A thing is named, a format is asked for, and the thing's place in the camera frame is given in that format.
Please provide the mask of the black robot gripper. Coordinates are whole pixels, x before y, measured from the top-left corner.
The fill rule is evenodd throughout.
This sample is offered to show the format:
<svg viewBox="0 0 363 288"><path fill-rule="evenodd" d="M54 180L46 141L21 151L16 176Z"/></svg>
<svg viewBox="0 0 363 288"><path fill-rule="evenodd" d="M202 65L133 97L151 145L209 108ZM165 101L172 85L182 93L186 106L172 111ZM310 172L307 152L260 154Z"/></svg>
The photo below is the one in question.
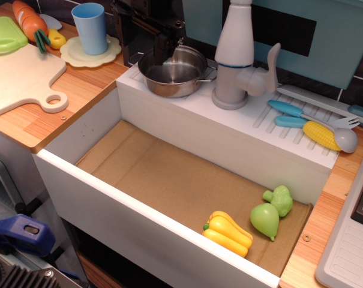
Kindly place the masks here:
<svg viewBox="0 0 363 288"><path fill-rule="evenodd" d="M175 1L113 1L111 9L121 44L130 44L139 29L156 36L155 65L162 65L184 43L185 22L175 11Z"/></svg>

